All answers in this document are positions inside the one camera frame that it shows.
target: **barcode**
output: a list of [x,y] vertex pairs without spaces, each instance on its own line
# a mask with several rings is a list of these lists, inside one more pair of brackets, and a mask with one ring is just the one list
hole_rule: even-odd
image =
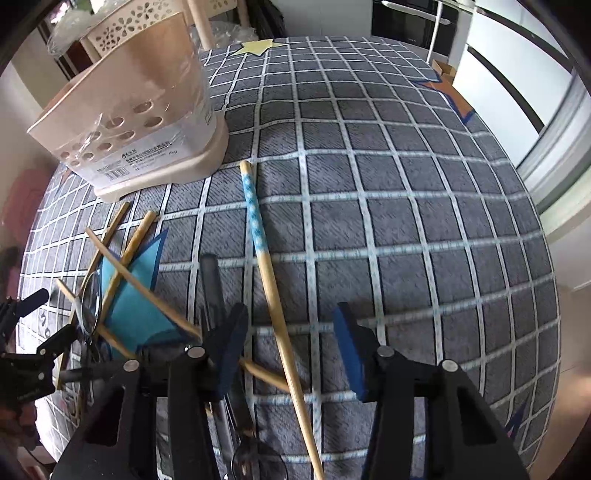
[[125,177],[126,175],[129,175],[129,172],[127,171],[127,169],[125,167],[119,167],[114,170],[106,172],[105,175],[107,175],[107,178],[109,180],[114,180],[114,179],[120,179],[121,177]]

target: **blue paper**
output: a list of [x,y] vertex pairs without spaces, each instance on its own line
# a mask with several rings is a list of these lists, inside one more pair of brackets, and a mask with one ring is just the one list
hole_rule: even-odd
[[[128,267],[133,276],[152,291],[156,286],[166,233],[162,232],[141,249]],[[104,292],[115,274],[115,268],[103,258],[100,270]],[[176,326],[125,280],[119,285],[105,325],[131,352],[136,352],[142,345],[183,338]]]

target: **circular hole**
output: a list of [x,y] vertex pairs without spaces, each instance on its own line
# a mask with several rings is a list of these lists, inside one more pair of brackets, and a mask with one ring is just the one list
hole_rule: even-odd
[[144,127],[146,127],[146,128],[153,128],[153,127],[157,127],[161,123],[162,123],[162,117],[161,116],[153,116],[152,118],[148,118],[144,122]]
[[144,102],[134,107],[135,113],[144,113],[152,108],[152,102]]
[[124,121],[123,117],[116,116],[115,118],[108,120],[107,123],[105,124],[105,127],[107,127],[109,130],[111,130],[112,128],[117,128],[117,127],[120,127],[121,125],[123,125],[123,121]]
[[92,132],[88,137],[86,137],[85,142],[93,142],[97,138],[100,137],[100,132]]
[[131,137],[133,137],[135,135],[135,132],[133,130],[128,130],[127,132],[123,132],[120,136],[118,136],[117,138],[119,138],[119,140],[129,140]]

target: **metal screw head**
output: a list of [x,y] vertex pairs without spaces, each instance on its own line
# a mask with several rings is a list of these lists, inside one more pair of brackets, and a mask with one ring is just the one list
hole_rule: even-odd
[[205,348],[202,346],[194,346],[187,350],[187,355],[191,358],[201,358],[205,355]]
[[378,347],[378,355],[382,358],[390,358],[394,355],[394,349],[391,346],[380,345]]
[[441,362],[441,367],[447,372],[455,372],[458,369],[457,363],[453,360],[444,360]]
[[139,368],[139,362],[137,360],[127,360],[123,365],[123,370],[126,372],[135,372]]

